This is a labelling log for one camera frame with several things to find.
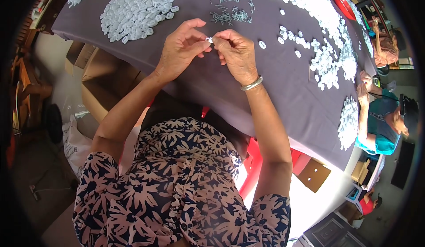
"teal shirt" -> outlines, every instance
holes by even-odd
[[[369,154],[384,154],[390,155],[394,153],[400,135],[394,132],[394,130],[386,123],[381,121],[380,117],[384,117],[386,114],[394,112],[398,107],[399,102],[397,96],[391,93],[387,89],[382,90],[382,95],[388,96],[375,99],[369,104],[369,115],[368,115],[368,133],[375,134],[375,148],[376,151],[371,151],[365,147],[362,143],[356,139],[355,146],[365,150]]]

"gray tablecloth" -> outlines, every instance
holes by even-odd
[[[174,6],[180,10],[172,20],[160,22],[153,28],[154,34],[146,39],[110,43],[103,35],[99,16],[110,0],[83,0],[77,6],[68,8],[66,4],[58,15],[52,30],[64,39],[93,44],[123,59],[144,73],[151,73],[159,61],[163,43],[167,35],[173,32],[183,21],[199,17],[204,21],[211,19],[210,12],[221,12],[215,6],[218,0],[175,0]],[[264,77],[266,87],[274,106],[279,112],[290,137],[291,147],[316,157],[324,163],[331,163],[344,170],[353,146],[347,151],[340,150],[337,128],[343,101],[346,96],[356,97],[356,85],[346,81],[343,70],[338,72],[339,88],[321,91],[309,70],[309,62],[314,57],[313,49],[304,49],[294,41],[287,40],[284,45],[277,41],[279,26],[283,25],[292,32],[303,32],[307,41],[316,38],[323,43],[322,33],[317,20],[310,17],[306,10],[282,0],[252,0],[255,11],[251,15],[247,0],[239,3],[227,2],[224,6],[238,6],[252,16],[252,23],[233,22],[234,26],[222,26],[208,22],[200,30],[207,36],[215,32],[232,28],[254,42],[263,40],[267,48],[255,45],[255,58],[259,73]],[[343,16],[334,4],[335,9]],[[375,62],[371,59],[364,43],[361,27],[356,21],[346,18],[348,31],[359,57],[358,73],[366,69],[375,74]],[[362,42],[359,51],[358,41]],[[301,52],[297,58],[295,50]],[[218,55],[213,50],[205,58],[195,58],[186,71],[164,90],[169,94],[204,106],[223,117],[241,132],[254,136],[254,127],[247,97],[239,89],[240,85],[231,76],[226,66],[221,66]]]

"headphones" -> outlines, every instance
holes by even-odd
[[[375,94],[375,93],[372,93],[372,92],[369,92],[369,94],[372,94],[372,95],[375,95],[375,96],[387,97],[387,98],[392,99],[394,101],[400,102],[400,116],[404,119],[404,116],[406,115],[406,110],[405,110],[404,106],[405,106],[406,100],[408,100],[408,98],[404,94],[400,94],[400,99],[401,100],[395,100],[395,99],[393,99],[390,96],[378,95],[378,94]]]

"woman's right hand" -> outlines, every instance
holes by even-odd
[[[370,92],[374,84],[372,77],[365,70],[360,72],[360,80],[365,84],[367,91]]]
[[[357,86],[357,100],[361,108],[369,108],[369,93],[364,83]]]
[[[232,29],[217,32],[212,41],[218,50],[221,65],[227,64],[233,77],[241,85],[249,85],[258,78],[255,66],[254,43]]]

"red bowl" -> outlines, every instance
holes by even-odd
[[[351,20],[356,21],[356,16],[354,15],[353,9],[348,4],[347,0],[335,0],[337,6],[343,11],[343,14]]]

